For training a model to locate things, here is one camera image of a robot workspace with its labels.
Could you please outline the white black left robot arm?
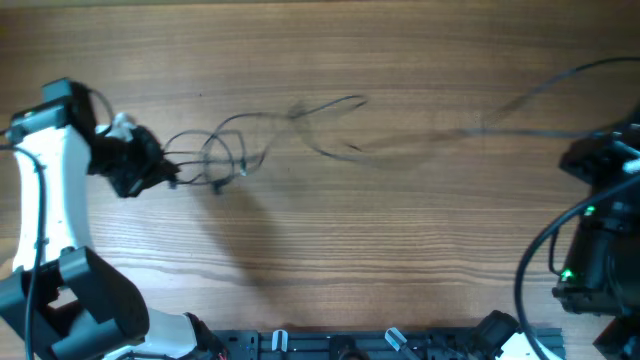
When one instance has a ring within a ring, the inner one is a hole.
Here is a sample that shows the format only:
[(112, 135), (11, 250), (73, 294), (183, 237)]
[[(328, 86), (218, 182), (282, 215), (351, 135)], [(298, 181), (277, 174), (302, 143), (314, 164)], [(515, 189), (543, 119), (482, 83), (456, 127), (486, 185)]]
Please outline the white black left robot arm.
[(160, 183), (178, 167), (156, 137), (125, 114), (99, 125), (95, 91), (61, 78), (42, 102), (16, 113), (7, 151), (19, 168), (21, 226), (1, 316), (29, 359), (225, 359), (224, 343), (191, 313), (149, 308), (138, 288), (92, 242), (87, 177), (108, 180), (122, 198)]

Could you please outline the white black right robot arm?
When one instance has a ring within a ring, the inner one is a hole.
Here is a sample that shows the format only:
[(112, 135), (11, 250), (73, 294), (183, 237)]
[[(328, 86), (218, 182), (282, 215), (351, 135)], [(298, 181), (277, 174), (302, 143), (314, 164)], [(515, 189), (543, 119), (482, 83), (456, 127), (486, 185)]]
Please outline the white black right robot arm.
[[(571, 144), (559, 167), (593, 196), (639, 174), (639, 109)], [(594, 341), (607, 359), (639, 357), (639, 185), (587, 206), (552, 295), (573, 314), (614, 320)]]

